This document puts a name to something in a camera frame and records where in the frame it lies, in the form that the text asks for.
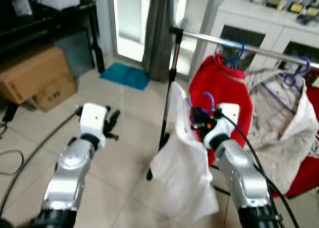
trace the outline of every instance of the cabinet door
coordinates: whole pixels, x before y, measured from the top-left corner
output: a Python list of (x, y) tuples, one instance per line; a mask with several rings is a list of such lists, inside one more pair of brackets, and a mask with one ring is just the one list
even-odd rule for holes
[[(285, 27), (280, 34), (278, 40), (272, 50), (278, 53), (292, 55), (307, 56), (312, 62), (319, 63), (319, 34), (306, 32), (303, 30)], [(264, 67), (296, 70), (301, 69), (294, 63), (281, 61), (278, 59), (267, 58), (264, 62)], [(319, 88), (319, 71), (311, 70), (305, 75), (306, 83)]]
[[(283, 28), (280, 25), (219, 11), (211, 35), (270, 50)], [(238, 55), (239, 50), (208, 43), (203, 58), (219, 52), (222, 52), (226, 58), (231, 58)], [(245, 71), (248, 67), (260, 68), (265, 59), (265, 56), (245, 52), (237, 64), (241, 70)]]

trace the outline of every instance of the blue doormat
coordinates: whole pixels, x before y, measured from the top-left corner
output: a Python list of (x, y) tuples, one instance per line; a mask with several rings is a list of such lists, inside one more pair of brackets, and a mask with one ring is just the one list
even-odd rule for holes
[(100, 75), (101, 79), (144, 90), (149, 84), (150, 79), (143, 70), (114, 63)]

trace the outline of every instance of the white cloth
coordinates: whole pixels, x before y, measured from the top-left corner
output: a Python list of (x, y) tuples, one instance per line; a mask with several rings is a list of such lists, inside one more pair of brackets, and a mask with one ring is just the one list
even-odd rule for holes
[(159, 181), (166, 215), (177, 221), (196, 221), (218, 212), (218, 201), (210, 185), (207, 150), (190, 129), (186, 94), (174, 83), (170, 98), (177, 99), (175, 133), (151, 161), (151, 170)]
[(263, 69), (248, 71), (245, 77), (254, 106), (248, 139), (266, 175), (283, 194), (290, 189), (318, 131), (315, 111), (306, 95), (305, 80), (300, 75), (295, 76), (300, 93), (294, 86), (284, 83), (283, 76), (287, 74), (292, 72)]

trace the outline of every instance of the clothing rack pole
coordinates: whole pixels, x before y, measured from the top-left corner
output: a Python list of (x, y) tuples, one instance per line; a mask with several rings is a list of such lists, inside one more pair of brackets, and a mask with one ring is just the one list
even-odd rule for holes
[[(174, 51), (174, 57), (173, 57), (173, 65), (169, 71), (168, 90), (167, 90), (167, 97), (166, 97), (165, 110), (164, 110), (164, 116), (163, 116), (163, 123), (162, 123), (161, 133), (160, 133), (159, 150), (166, 144), (166, 142), (169, 139), (169, 133), (165, 134), (168, 108), (169, 108), (169, 103), (170, 103), (170, 101), (168, 99), (168, 94), (169, 94), (169, 89), (170, 89), (172, 82), (175, 81), (177, 59), (178, 59), (180, 43), (181, 43), (183, 35), (186, 35), (186, 36), (189, 36), (192, 38), (196, 38), (196, 39), (200, 39), (203, 41), (207, 41), (207, 42), (216, 43), (216, 44), (223, 45), (223, 46), (230, 47), (230, 48), (242, 49), (241, 43), (237, 43), (237, 42), (234, 42), (231, 40), (221, 39), (221, 38), (218, 38), (215, 36), (210, 36), (210, 35), (200, 34), (197, 32), (183, 30), (183, 29), (173, 27), (173, 26), (170, 28), (169, 32), (176, 35), (175, 51)], [(276, 58), (276, 59), (281, 59), (283, 61), (297, 63), (300, 65), (307, 65), (307, 62), (303, 59), (299, 59), (299, 58), (294, 57), (294, 56), (280, 54), (278, 52), (260, 49), (258, 47), (254, 47), (254, 46), (250, 46), (250, 45), (245, 45), (244, 50), (248, 51), (248, 52), (253, 52), (256, 54)], [(319, 64), (318, 63), (311, 62), (310, 67), (319, 72)], [(147, 180), (149, 181), (152, 178), (153, 178), (153, 175), (152, 175), (151, 169), (149, 169), (148, 174), (147, 174)]]

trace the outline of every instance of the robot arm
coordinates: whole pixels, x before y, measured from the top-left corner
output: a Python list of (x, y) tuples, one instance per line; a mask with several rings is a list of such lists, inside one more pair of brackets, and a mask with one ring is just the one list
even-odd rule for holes
[(106, 121), (110, 108), (85, 104), (80, 112), (79, 138), (72, 139), (56, 163), (41, 205), (41, 212), (33, 223), (35, 228), (71, 228), (75, 224), (84, 189), (84, 178), (97, 150), (106, 146), (119, 111)]
[[(220, 104), (218, 108), (237, 123), (238, 105)], [(224, 117), (213, 120), (211, 124), (215, 127), (212, 130), (204, 129), (203, 142), (215, 152), (216, 163), (226, 178), (242, 227), (278, 228), (279, 217), (275, 217), (265, 177), (257, 171), (242, 147), (229, 138), (235, 127)]]

